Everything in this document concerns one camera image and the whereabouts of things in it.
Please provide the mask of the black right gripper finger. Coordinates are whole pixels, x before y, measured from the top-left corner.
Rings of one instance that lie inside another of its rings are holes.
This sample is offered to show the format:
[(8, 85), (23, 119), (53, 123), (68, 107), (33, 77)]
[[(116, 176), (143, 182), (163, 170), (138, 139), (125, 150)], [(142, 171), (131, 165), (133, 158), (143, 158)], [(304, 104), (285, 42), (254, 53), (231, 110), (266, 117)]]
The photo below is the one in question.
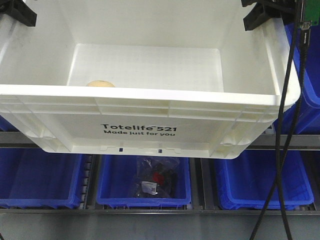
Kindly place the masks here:
[(252, 4), (254, 7), (243, 18), (245, 31), (253, 31), (270, 19), (282, 19), (285, 26), (294, 22), (296, 0), (241, 0), (242, 7)]

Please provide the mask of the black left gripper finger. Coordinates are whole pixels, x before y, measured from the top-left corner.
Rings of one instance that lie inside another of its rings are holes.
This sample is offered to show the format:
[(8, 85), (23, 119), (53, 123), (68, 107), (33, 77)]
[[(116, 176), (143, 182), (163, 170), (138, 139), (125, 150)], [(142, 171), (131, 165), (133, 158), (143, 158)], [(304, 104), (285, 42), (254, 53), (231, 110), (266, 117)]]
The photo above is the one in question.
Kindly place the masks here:
[(23, 0), (0, 0), (0, 13), (10, 16), (27, 27), (35, 27), (37, 14)]

